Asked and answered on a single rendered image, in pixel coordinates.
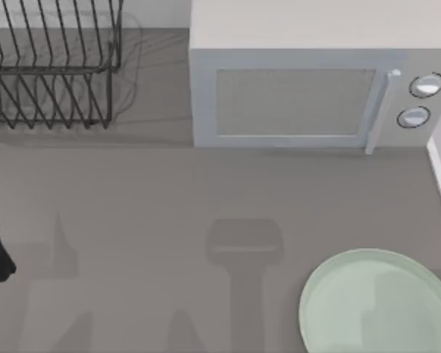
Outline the pale microwave door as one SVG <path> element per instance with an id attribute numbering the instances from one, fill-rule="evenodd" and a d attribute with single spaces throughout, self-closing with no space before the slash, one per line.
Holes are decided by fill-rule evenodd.
<path id="1" fill-rule="evenodd" d="M 193 49 L 197 147 L 361 148 L 392 61 L 376 50 Z"/>

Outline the pale microwave oven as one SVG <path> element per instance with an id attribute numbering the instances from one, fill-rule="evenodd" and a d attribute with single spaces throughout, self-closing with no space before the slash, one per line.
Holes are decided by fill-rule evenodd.
<path id="1" fill-rule="evenodd" d="M 409 92 L 415 77 L 441 74 L 441 0 L 193 0 L 193 49 L 380 51 L 392 61 L 387 72 L 402 75 L 375 149 L 424 147 L 441 118 L 441 91 Z M 400 127 L 398 114 L 418 106 L 429 121 Z"/>

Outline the pale green plate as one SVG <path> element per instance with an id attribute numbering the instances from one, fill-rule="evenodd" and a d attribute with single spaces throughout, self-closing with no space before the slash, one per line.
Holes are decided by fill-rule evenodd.
<path id="1" fill-rule="evenodd" d="M 441 279 L 383 249 L 336 254 L 298 300 L 307 353 L 441 353 Z"/>

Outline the small white microwave knob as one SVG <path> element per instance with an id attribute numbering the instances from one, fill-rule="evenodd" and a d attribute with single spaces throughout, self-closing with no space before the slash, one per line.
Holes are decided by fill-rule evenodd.
<path id="1" fill-rule="evenodd" d="M 429 121 L 431 112 L 423 106 L 401 111 L 396 118 L 398 125 L 404 129 L 416 129 Z"/>

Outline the large white microwave knob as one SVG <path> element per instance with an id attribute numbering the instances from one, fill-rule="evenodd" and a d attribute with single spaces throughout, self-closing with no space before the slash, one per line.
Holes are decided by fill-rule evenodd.
<path id="1" fill-rule="evenodd" d="M 426 99 L 441 91 L 441 74 L 433 72 L 415 77 L 409 85 L 409 92 L 419 99 Z"/>

